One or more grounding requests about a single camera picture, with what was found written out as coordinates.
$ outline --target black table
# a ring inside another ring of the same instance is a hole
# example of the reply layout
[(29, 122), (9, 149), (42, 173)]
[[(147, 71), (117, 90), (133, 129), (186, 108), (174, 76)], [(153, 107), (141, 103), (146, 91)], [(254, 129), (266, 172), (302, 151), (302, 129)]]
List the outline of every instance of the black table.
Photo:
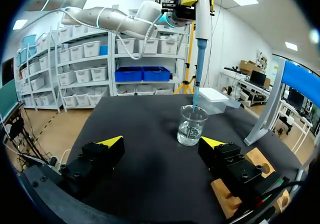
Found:
[[(68, 163), (88, 142), (124, 136), (125, 154), (84, 203), (100, 211), (140, 221), (222, 223), (225, 216), (210, 186), (212, 176), (198, 145), (177, 141), (180, 107), (191, 95), (104, 97), (86, 121)], [(290, 149), (269, 131), (251, 146), (243, 139), (257, 120), (239, 109), (211, 115), (202, 135), (233, 142), (245, 154), (258, 146), (276, 171), (294, 180), (301, 166)]]

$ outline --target computer monitor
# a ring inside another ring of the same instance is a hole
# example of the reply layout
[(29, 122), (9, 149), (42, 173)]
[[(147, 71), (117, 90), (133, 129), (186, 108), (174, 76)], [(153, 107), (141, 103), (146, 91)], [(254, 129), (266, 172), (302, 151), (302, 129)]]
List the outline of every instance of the computer monitor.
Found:
[(250, 82), (258, 87), (263, 87), (265, 84), (266, 77), (267, 76), (265, 74), (253, 70), (250, 77)]
[(302, 105), (304, 103), (304, 99), (305, 99), (305, 96), (303, 96), (297, 90), (290, 87), (287, 102), (290, 105), (294, 106), (299, 112), (300, 112)]

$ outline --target yellow tripod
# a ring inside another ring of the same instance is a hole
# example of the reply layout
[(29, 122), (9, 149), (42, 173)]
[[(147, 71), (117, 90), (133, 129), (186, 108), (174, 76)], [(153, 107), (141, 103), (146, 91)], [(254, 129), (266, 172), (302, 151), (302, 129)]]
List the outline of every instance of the yellow tripod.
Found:
[(178, 89), (174, 92), (174, 94), (177, 94), (178, 92), (180, 92), (180, 90), (183, 88), (183, 94), (187, 94), (188, 90), (190, 91), (191, 94), (194, 93), (195, 90), (195, 79), (196, 76), (192, 76), (192, 78), (190, 79), (190, 81), (188, 81), (189, 78), (189, 67), (190, 67), (190, 60), (191, 60), (191, 51), (192, 51), (192, 44), (194, 41), (194, 31), (195, 31), (195, 22), (192, 22), (192, 26), (191, 26), (191, 35), (190, 35), (190, 46), (189, 46), (189, 52), (188, 52), (188, 60), (186, 65), (186, 70), (185, 70), (185, 78), (184, 81), (182, 82), (182, 84), (178, 87)]

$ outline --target floor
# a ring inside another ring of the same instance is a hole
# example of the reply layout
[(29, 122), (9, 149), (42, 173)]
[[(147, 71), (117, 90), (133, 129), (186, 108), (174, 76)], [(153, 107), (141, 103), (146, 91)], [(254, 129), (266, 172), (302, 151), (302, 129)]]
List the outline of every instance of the floor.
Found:
[[(256, 105), (250, 107), (253, 111), (253, 115), (261, 115), (265, 106)], [(37, 147), (40, 152), (48, 156), (56, 156), (59, 159), (64, 154), (65, 150), (71, 149), (76, 138), (78, 137), (82, 127), (84, 126), (87, 118), (91, 114), (91, 109), (77, 109), (64, 112), (61, 110), (57, 113), (55, 110), (39, 110), (26, 109), (26, 113), (22, 112), (26, 122), (26, 129), (30, 134), (34, 135), (34, 139), (37, 139)], [(283, 125), (281, 121), (278, 121), (276, 127), (287, 130), (287, 126)], [(279, 137), (282, 141), (291, 149), (299, 138), (301, 131), (293, 126), (289, 135), (284, 133)], [(297, 158), (303, 164), (314, 149), (314, 135), (309, 133), (301, 148), (296, 153)], [(21, 163), (18, 162), (18, 155), (9, 152), (10, 159), (17, 170), (21, 170)], [(62, 160), (65, 163), (68, 159), (69, 152), (67, 152)]]

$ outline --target water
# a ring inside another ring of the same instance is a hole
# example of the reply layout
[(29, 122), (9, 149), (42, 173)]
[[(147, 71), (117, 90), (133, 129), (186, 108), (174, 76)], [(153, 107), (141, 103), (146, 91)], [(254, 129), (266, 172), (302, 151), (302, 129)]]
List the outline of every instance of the water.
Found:
[(189, 126), (190, 122), (185, 121), (179, 126), (177, 139), (178, 141), (185, 146), (193, 146), (198, 143), (201, 132), (202, 132), (202, 126), (198, 124), (192, 124), (192, 126)]

